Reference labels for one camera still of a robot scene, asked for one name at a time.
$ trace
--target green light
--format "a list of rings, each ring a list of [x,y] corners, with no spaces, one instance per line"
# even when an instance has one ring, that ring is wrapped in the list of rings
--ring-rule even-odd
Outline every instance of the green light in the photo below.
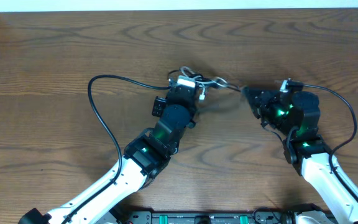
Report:
[[[281,116],[281,115],[285,115],[285,112],[282,111],[282,110],[278,110],[278,115]]]

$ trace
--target wood grain surface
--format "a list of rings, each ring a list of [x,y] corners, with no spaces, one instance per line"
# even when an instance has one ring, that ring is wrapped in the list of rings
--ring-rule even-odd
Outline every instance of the wood grain surface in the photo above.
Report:
[[[58,207],[99,179],[116,151],[88,102],[91,77],[113,73],[165,86],[187,65],[238,85],[295,78],[340,92],[358,119],[358,9],[0,13],[0,223]],[[352,131],[350,112],[320,97],[320,132],[332,147]],[[156,95],[98,80],[94,98],[124,147],[144,128]],[[278,139],[247,102],[210,91],[209,108],[149,188],[123,201],[156,211],[244,211],[326,206],[297,176]],[[338,152],[358,186],[358,133]]]

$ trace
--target white wall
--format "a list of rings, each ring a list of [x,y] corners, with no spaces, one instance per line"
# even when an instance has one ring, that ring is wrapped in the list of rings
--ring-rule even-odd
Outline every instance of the white wall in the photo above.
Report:
[[[0,12],[358,7],[358,0],[0,0]]]

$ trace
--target wooden table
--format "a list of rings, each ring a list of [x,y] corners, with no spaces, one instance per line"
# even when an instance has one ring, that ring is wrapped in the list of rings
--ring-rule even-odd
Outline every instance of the wooden table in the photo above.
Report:
[[[94,75],[165,86],[190,66],[239,85],[295,78],[340,92],[358,118],[358,9],[0,13],[0,223],[17,223],[73,198],[115,162],[88,102]],[[320,91],[320,133],[332,147],[352,131],[350,112]],[[156,95],[100,80],[94,98],[124,147],[144,128]],[[162,210],[244,211],[315,203],[247,102],[210,91],[215,110],[188,130],[157,180],[123,201]],[[358,186],[358,133],[338,158]]]

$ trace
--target green tape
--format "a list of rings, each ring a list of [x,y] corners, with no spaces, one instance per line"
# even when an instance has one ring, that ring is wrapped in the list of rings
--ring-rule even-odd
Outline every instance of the green tape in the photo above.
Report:
[[[160,224],[168,224],[168,216],[160,215]]]
[[[240,216],[240,224],[248,224],[248,216],[242,215]]]

